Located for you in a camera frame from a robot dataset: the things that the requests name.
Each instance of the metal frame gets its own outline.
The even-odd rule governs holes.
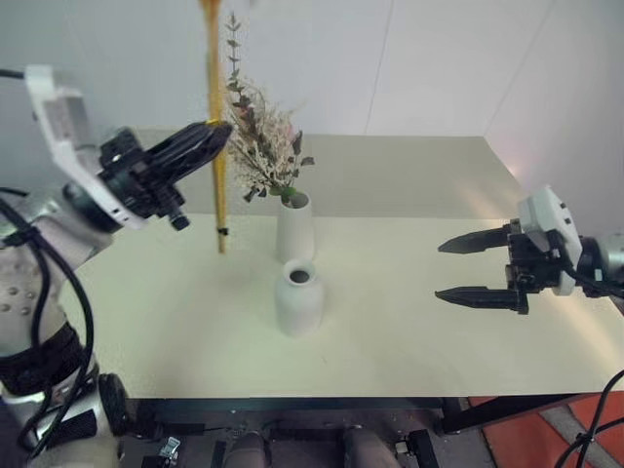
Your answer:
[[[565,405],[587,394],[563,393],[558,395],[520,395],[497,397],[469,409],[457,410],[454,405],[444,410],[440,429],[445,434],[457,434],[466,429],[480,428],[507,419]]]
[[[459,398],[251,398],[251,399],[140,399],[139,414],[156,416],[160,421],[183,421],[203,411],[287,411],[405,409],[441,410],[437,429],[457,434],[467,429],[565,405],[591,394],[520,395],[497,397],[469,409],[462,409]]]

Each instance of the white wall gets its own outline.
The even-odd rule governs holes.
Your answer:
[[[558,1],[486,139],[525,188],[551,183],[580,232],[624,228],[624,2]]]
[[[583,230],[624,219],[622,0],[224,0],[242,68],[307,134],[482,136]],[[0,2],[0,66],[81,84],[96,134],[206,116],[198,0]],[[18,83],[0,81],[0,183],[54,179]],[[563,169],[571,171],[564,175]],[[414,158],[414,169],[417,159]]]

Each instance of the vase opening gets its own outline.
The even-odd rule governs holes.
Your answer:
[[[291,281],[293,283],[297,283],[298,285],[307,283],[309,280],[310,280],[310,274],[307,271],[294,270],[294,272],[291,273]]]
[[[294,195],[291,196],[291,205],[289,206],[289,208],[299,210],[301,208],[307,207],[309,202],[310,200],[305,193],[296,192]]]
[[[284,278],[293,286],[305,286],[316,278],[316,269],[309,260],[289,260],[283,271]]]

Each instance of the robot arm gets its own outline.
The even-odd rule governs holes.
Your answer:
[[[455,237],[438,247],[452,254],[472,254],[507,247],[506,290],[484,286],[436,292],[448,302],[476,308],[528,313],[528,293],[552,288],[570,295],[581,286],[588,297],[624,295],[624,234],[579,237],[566,204],[545,187],[519,204],[520,217],[498,229]]]
[[[175,183],[211,162],[232,129],[191,124],[149,150],[124,129],[98,147],[80,92],[64,75],[29,66],[23,78],[53,159],[72,181],[13,205],[0,199],[3,399],[23,426],[19,442],[33,464],[115,466],[115,438],[132,429],[126,393],[116,375],[98,373],[91,307],[73,270],[123,226],[166,215],[175,229],[186,227]],[[84,345],[58,304],[67,278],[86,309]]]

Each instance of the dried flower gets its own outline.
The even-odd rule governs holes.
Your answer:
[[[296,193],[294,180],[302,166],[314,164],[301,154],[302,131],[295,132],[291,113],[267,103],[262,91],[240,75],[236,32],[241,24],[232,14],[226,28],[230,31],[227,44],[232,72],[227,80],[227,112],[234,126],[227,152],[236,168],[236,178],[250,192],[244,197],[250,202],[255,195],[279,195],[288,203]]]

